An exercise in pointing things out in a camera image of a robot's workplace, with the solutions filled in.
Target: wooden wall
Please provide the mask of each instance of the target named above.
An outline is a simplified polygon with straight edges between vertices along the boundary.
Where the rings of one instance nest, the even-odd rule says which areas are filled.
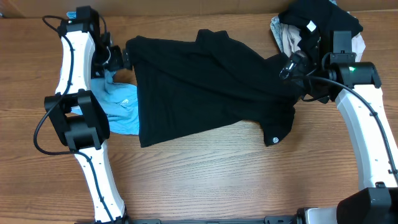
[[[104,16],[276,13],[292,0],[0,0],[7,17],[65,16],[91,5]],[[337,0],[347,11],[398,9],[398,0]]]

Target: wood plank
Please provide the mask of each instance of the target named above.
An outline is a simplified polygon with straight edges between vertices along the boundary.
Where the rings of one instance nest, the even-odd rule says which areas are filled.
[[[383,81],[384,104],[398,138],[396,12],[357,12],[366,51]],[[121,46],[137,35],[193,41],[198,29],[227,30],[263,57],[277,53],[275,14],[106,18]],[[62,46],[40,19],[0,20],[0,223],[92,220],[83,173],[72,156],[37,152],[32,135],[43,100],[58,83]],[[123,78],[134,82],[131,72]],[[112,134],[109,158],[133,218],[261,218],[327,207],[357,192],[356,161],[333,103],[297,103],[292,132],[265,147],[257,123],[242,121],[140,148],[137,136]],[[50,122],[39,144],[65,150]]]

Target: wooden floor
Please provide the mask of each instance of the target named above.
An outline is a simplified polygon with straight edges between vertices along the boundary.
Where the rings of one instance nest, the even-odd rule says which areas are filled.
[[[363,61],[383,82],[387,117],[398,138],[398,12],[354,12],[364,27]],[[273,14],[109,17],[116,44],[137,36],[194,41],[199,29],[227,30],[263,57],[277,53]],[[32,137],[52,95],[62,45],[40,19],[0,19],[0,223],[92,220],[93,205],[73,156],[45,156]],[[122,79],[133,74],[124,73]],[[112,134],[109,158],[133,218],[262,218],[299,207],[327,207],[358,190],[356,161],[334,103],[300,102],[292,132],[265,147],[257,123],[231,126],[140,148]],[[39,143],[65,150],[49,121]]]

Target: black garment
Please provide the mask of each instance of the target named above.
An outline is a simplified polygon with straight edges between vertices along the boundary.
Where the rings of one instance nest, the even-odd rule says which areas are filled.
[[[328,43],[330,32],[333,30],[350,30],[353,37],[363,31],[357,18],[328,0],[296,0],[289,4],[286,11],[279,14],[279,21],[283,24],[295,25],[301,30],[302,40],[298,46],[314,62],[319,61],[316,46],[320,37],[323,43]],[[307,29],[310,21],[317,25],[317,29],[313,32]]]
[[[285,54],[264,60],[225,31],[209,30],[195,42],[138,36],[126,48],[137,77],[141,147],[242,119],[260,122],[267,146],[290,132],[301,92],[279,79]]]

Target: black fabric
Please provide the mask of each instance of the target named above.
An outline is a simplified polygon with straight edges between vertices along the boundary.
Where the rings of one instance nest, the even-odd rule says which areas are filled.
[[[141,147],[233,124],[260,122],[265,144],[291,130],[301,92],[279,73],[285,54],[263,59],[225,31],[195,42],[137,36],[126,43],[137,78]]]
[[[283,24],[295,25],[299,28],[302,40],[298,46],[314,62],[319,61],[316,48],[320,37],[328,42],[333,30],[350,30],[354,37],[363,31],[357,18],[340,9],[328,0],[296,0],[289,4],[289,8],[279,14],[279,21]],[[317,25],[314,32],[307,29],[312,21]]]

